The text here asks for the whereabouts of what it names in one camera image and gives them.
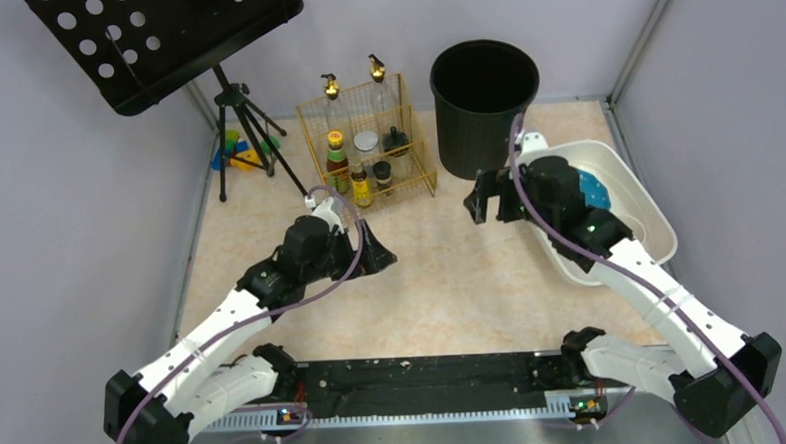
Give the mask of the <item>blue dotted plate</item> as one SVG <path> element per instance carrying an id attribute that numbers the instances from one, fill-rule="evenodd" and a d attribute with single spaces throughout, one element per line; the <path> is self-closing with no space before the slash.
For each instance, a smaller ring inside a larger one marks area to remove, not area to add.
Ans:
<path id="1" fill-rule="evenodd" d="M 606 185 L 589 171 L 578 171 L 578 184 L 585 205 L 591 208 L 610 210 L 612 208 Z"/>

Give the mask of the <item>small yellow spice bottle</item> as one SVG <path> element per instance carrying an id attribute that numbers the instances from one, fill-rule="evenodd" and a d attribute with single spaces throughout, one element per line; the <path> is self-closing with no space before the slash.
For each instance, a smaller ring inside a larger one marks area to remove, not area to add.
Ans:
<path id="1" fill-rule="evenodd" d="M 362 208 L 369 207 L 373 203 L 373 195 L 369 184 L 368 172 L 361 161 L 350 165 L 350 181 L 355 204 Z"/>

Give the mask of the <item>yellow cap sauce bottle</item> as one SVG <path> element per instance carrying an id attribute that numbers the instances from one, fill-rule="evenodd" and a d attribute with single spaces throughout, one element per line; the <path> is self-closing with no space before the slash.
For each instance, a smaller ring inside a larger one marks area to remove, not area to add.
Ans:
<path id="1" fill-rule="evenodd" d="M 343 133 L 333 129 L 327 134 L 326 166 L 332 187 L 343 195 L 349 191 L 348 157 L 346 154 Z"/>

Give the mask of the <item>black cap spice bottle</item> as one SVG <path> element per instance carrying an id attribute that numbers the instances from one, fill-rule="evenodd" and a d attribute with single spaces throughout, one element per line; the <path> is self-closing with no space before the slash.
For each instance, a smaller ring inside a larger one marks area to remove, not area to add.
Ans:
<path id="1" fill-rule="evenodd" d="M 385 196 L 391 196 L 393 189 L 392 165 L 386 160 L 380 160 L 373 164 L 374 179 L 378 192 Z"/>

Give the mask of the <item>black lid grinder jar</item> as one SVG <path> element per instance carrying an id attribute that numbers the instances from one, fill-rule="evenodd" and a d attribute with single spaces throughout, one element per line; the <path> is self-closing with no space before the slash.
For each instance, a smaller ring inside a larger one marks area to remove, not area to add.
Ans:
<path id="1" fill-rule="evenodd" d="M 383 148 L 387 160 L 392 165 L 392 174 L 397 180 L 404 180 L 412 172 L 410 141 L 405 132 L 396 126 L 383 135 Z"/>

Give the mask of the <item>silver lid shaker jar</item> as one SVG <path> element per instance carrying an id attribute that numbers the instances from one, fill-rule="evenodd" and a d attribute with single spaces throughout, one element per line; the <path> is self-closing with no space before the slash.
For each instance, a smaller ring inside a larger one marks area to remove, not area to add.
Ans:
<path id="1" fill-rule="evenodd" d="M 374 178 L 374 164 L 379 161 L 381 156 L 378 135 L 371 130 L 359 131 L 354 136 L 353 143 L 368 176 Z"/>

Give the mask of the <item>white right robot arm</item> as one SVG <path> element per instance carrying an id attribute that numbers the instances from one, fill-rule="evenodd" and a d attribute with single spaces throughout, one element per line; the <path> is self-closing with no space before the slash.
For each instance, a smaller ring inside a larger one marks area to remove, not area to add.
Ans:
<path id="1" fill-rule="evenodd" d="M 766 332 L 744 332 L 704 305 L 654 261 L 630 226 L 588 198 L 583 176 L 557 156 L 480 170 L 463 205 L 482 223 L 488 201 L 498 197 L 499 221 L 538 227 L 555 252 L 618 293 L 670 346 L 658 353 L 597 327 L 572 331 L 563 349 L 579 373 L 662 398 L 707 437 L 724 437 L 759 408 L 786 444 L 786 431 L 766 402 L 781 344 Z"/>

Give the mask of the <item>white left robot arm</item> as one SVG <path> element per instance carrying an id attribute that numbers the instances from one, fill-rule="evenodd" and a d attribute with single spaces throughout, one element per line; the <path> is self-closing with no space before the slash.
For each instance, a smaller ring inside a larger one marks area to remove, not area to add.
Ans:
<path id="1" fill-rule="evenodd" d="M 248 267 L 202 323 L 136 372 L 119 370 L 108 379 L 106 436 L 113 444 L 190 444 L 214 420 L 273 393 L 284 376 L 281 362 L 262 353 L 232 367 L 226 359 L 284 313 L 310 304 L 310 284 L 331 281 L 315 294 L 320 299 L 397 262 L 364 219 L 356 228 L 354 247 L 334 212 L 296 219 L 282 243 Z"/>

